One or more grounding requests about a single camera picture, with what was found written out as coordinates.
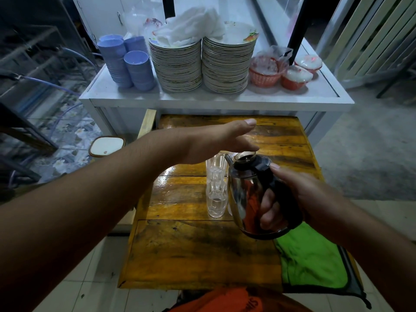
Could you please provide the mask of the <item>person's left hand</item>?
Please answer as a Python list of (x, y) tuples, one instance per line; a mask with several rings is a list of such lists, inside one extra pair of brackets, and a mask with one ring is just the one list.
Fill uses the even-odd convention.
[(245, 135), (227, 137), (224, 125), (206, 125), (182, 128), (179, 136), (183, 140), (182, 152), (178, 160), (181, 164), (197, 164), (221, 151), (256, 152), (259, 147), (251, 143)]

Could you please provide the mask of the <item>wooden table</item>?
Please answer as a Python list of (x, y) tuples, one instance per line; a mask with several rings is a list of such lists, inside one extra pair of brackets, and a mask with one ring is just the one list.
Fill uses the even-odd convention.
[[(217, 125), (246, 116), (160, 115), (156, 128)], [(324, 180), (300, 120), (257, 116), (249, 133), (260, 154)], [(282, 282), (280, 255), (272, 241), (244, 235), (226, 212), (209, 217), (205, 163), (166, 169), (140, 198), (119, 275), (122, 289), (265, 287), (283, 293), (336, 293), (295, 289)]]

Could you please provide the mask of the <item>orange bowl with plastic cover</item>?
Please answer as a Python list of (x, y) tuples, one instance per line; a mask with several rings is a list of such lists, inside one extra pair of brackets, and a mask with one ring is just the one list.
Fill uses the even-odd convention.
[(322, 68), (323, 61), (318, 55), (302, 55), (295, 57), (294, 64), (315, 74)]
[(291, 65), (281, 78), (281, 86), (284, 89), (296, 91), (304, 87), (313, 79), (313, 74), (303, 67)]

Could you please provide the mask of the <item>stacked clear drinking glasses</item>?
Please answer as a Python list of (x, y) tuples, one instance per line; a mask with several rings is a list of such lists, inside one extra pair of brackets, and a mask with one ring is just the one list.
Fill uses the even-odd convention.
[(228, 205), (228, 163), (224, 153), (218, 153), (206, 160), (205, 167), (207, 210), (212, 218), (217, 219), (224, 215)]

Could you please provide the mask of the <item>green cloth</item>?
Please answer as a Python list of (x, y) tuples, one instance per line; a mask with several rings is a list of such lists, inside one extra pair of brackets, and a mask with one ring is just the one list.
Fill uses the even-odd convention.
[(283, 284), (332, 289), (347, 286), (339, 248), (307, 223), (302, 222), (273, 242), (280, 255)]

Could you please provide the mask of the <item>white slatted railing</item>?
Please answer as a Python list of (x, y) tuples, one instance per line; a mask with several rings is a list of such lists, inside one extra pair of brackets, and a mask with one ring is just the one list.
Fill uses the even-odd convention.
[(346, 89), (416, 63), (416, 0), (339, 0), (315, 50)]

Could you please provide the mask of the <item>steel jug with black handle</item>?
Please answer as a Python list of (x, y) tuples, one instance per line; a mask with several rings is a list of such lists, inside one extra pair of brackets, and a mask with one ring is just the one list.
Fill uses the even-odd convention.
[[(234, 223), (248, 237), (256, 240), (274, 240), (294, 230), (303, 222), (299, 205), (288, 185), (270, 169), (271, 159), (256, 152), (241, 152), (231, 157), (224, 154), (228, 163), (228, 203)], [(280, 206), (287, 225), (278, 230), (263, 230), (260, 207), (266, 190), (271, 189)]]

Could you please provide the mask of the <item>orange garment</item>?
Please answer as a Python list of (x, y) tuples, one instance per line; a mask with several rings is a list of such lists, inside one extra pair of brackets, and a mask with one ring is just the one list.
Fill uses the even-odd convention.
[(182, 290), (177, 303), (163, 312), (313, 312), (268, 288)]

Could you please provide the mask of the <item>stack of white plates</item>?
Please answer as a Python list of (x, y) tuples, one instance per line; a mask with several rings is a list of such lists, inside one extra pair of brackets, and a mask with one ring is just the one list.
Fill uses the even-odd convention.
[(225, 21), (225, 33), (202, 39), (203, 83), (216, 93), (244, 90), (259, 32), (247, 23)]
[(157, 80), (164, 91), (188, 92), (202, 84), (201, 40), (172, 47), (153, 37), (148, 45)]

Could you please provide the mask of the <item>clear plastic bag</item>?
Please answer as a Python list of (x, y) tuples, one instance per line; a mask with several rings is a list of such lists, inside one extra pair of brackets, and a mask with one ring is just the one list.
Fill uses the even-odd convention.
[(255, 57), (270, 57), (279, 62), (289, 62), (292, 55), (292, 48), (272, 45), (268, 49), (258, 52)]

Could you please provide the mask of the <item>person's left forearm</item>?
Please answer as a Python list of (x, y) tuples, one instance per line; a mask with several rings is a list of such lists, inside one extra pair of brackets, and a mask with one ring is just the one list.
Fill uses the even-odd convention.
[(190, 155), (174, 130), (0, 206), (0, 312), (32, 311), (122, 219), (151, 180)]

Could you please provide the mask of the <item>person's right forearm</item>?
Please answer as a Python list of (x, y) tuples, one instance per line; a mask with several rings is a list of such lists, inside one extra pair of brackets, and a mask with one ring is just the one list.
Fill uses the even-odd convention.
[(353, 255), (395, 312), (416, 312), (416, 245), (348, 201), (336, 244)]

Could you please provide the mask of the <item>stack of blue bowls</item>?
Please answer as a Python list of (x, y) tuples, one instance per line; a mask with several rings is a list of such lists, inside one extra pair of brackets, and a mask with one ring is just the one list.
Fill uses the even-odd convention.
[(101, 52), (107, 69), (111, 75), (112, 80), (119, 88), (128, 89), (133, 87), (133, 82), (127, 65), (124, 61), (124, 56), (127, 49), (122, 39), (108, 39), (99, 41), (97, 46)]
[(150, 91), (156, 86), (153, 69), (148, 53), (143, 51), (130, 51), (124, 55), (133, 86), (139, 91)]
[(144, 36), (133, 36), (123, 40), (126, 53), (132, 51), (141, 51), (149, 55), (146, 38)]

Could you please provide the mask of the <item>black metal post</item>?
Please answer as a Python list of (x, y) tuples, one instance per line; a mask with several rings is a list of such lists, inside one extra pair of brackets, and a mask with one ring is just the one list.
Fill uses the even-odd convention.
[(299, 51), (304, 35), (310, 25), (314, 0), (299, 0), (296, 10), (289, 21), (289, 42), (287, 47), (292, 49), (289, 65), (294, 64), (294, 59)]

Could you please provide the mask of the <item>white counter cart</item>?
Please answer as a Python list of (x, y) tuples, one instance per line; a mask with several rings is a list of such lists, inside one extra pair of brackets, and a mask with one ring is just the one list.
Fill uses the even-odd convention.
[[(312, 17), (319, 10), (327, 10), (326, 1), (314, 0)], [(287, 47), (289, 42), (289, 21), (296, 10), (299, 0), (161, 0), (163, 4), (157, 11), (160, 26), (150, 22), (144, 30), (148, 52), (148, 40), (152, 32), (166, 23), (166, 19), (181, 15), (191, 7), (212, 7), (217, 10), (225, 21), (244, 22), (254, 26), (259, 32), (253, 56), (268, 49), (272, 45)], [(315, 55), (315, 50), (303, 39), (296, 56), (305, 54)], [(300, 120), (309, 142), (315, 146), (332, 128), (343, 113), (348, 112), (354, 101), (336, 80), (330, 70), (323, 64), (322, 68), (313, 74), (313, 79), (299, 90), (291, 91), (281, 86), (281, 79), (270, 88), (254, 86), (249, 77), (244, 90), (238, 93), (225, 94), (210, 90), (202, 84), (188, 92), (164, 91), (155, 74), (151, 56), (149, 57), (156, 80), (156, 86), (150, 91), (139, 91), (134, 86), (122, 89), (112, 80), (107, 65), (101, 68), (96, 77), (82, 93), (80, 101), (96, 121), (104, 134), (117, 135), (129, 133), (118, 130), (105, 117), (111, 112), (103, 110), (124, 109), (119, 125), (132, 124), (138, 128), (141, 124), (144, 110), (155, 109), (161, 114), (190, 114), (190, 115), (294, 115)]]

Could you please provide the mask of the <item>white crumpled cloth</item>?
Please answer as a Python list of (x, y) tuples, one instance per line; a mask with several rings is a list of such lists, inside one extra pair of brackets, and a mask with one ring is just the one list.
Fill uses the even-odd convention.
[(195, 6), (166, 19), (164, 25), (152, 32), (149, 43), (164, 48), (184, 47), (204, 37), (222, 38), (225, 32), (225, 23), (216, 9)]

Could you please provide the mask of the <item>orange plastic basket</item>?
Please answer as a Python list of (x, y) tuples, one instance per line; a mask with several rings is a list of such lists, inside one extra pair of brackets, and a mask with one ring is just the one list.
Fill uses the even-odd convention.
[(270, 55), (255, 56), (250, 62), (249, 79), (256, 87), (270, 88), (286, 74), (288, 67), (289, 62), (284, 58), (275, 58)]

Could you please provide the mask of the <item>person's right hand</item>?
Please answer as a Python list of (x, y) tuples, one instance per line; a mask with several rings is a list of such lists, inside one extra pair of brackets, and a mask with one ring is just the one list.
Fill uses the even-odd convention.
[[(303, 220), (325, 238), (337, 243), (336, 228), (343, 221), (350, 202), (335, 189), (307, 173), (297, 172), (297, 188), (290, 189)], [(260, 227), (264, 230), (277, 230), (286, 222), (271, 189), (264, 193), (260, 212)]]

